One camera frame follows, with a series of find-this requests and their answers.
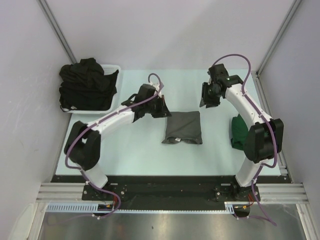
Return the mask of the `grey t shirt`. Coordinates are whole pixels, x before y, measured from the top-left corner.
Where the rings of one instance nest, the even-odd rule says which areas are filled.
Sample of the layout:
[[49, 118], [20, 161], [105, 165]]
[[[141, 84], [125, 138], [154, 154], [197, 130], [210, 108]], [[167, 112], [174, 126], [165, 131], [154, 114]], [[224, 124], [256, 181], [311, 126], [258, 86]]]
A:
[[201, 115], [199, 111], [172, 111], [166, 120], [166, 129], [162, 144], [202, 145]]

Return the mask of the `white plastic basket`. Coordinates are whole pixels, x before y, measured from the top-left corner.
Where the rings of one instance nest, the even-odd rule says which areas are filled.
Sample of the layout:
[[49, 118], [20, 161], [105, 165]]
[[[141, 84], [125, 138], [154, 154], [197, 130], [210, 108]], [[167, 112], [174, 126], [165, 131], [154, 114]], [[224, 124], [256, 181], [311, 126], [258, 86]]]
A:
[[80, 114], [80, 115], [106, 115], [112, 111], [114, 111], [118, 104], [120, 103], [120, 92], [122, 89], [122, 84], [123, 84], [123, 71], [119, 65], [114, 65], [114, 64], [101, 64], [102, 69], [104, 70], [104, 73], [106, 75], [110, 75], [114, 73], [116, 70], [119, 71], [117, 75], [117, 80], [115, 83], [116, 87], [116, 93], [114, 94], [112, 98], [112, 102], [110, 105], [110, 108], [108, 110], [78, 110], [75, 108], [68, 109], [68, 108], [63, 108], [62, 106], [60, 109], [65, 112], [65, 113], [70, 113], [70, 114]]

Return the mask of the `black t shirts pile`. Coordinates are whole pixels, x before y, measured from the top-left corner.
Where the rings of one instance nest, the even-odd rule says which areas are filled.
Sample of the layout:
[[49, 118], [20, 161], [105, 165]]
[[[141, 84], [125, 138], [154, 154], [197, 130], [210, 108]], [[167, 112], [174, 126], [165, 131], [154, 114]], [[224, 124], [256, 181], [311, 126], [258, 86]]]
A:
[[75, 64], [61, 67], [59, 76], [60, 107], [67, 111], [107, 111], [117, 93], [120, 71], [105, 74], [95, 58], [81, 59]]

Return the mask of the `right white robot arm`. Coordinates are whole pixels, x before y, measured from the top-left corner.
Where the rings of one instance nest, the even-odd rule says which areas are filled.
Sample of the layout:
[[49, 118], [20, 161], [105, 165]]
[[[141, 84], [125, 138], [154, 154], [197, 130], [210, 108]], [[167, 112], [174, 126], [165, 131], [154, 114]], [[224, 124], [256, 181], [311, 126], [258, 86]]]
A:
[[208, 69], [209, 81], [202, 84], [200, 107], [213, 108], [228, 100], [244, 120], [248, 135], [244, 141], [244, 162], [234, 176], [228, 195], [242, 201], [255, 193], [255, 183], [269, 160], [275, 160], [282, 150], [284, 123], [265, 113], [245, 89], [238, 75], [229, 75], [223, 64]]

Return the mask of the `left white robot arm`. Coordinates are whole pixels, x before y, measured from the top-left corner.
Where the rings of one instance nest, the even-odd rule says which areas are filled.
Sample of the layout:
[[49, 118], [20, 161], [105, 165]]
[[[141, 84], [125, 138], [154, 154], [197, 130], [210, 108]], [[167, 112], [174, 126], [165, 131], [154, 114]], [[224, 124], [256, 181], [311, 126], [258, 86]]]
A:
[[83, 174], [86, 181], [94, 186], [93, 194], [100, 200], [110, 196], [108, 177], [99, 166], [102, 141], [123, 126], [132, 124], [150, 114], [153, 118], [167, 118], [171, 113], [161, 93], [163, 85], [150, 83], [140, 86], [138, 93], [109, 114], [94, 121], [73, 124], [64, 147], [65, 165]]

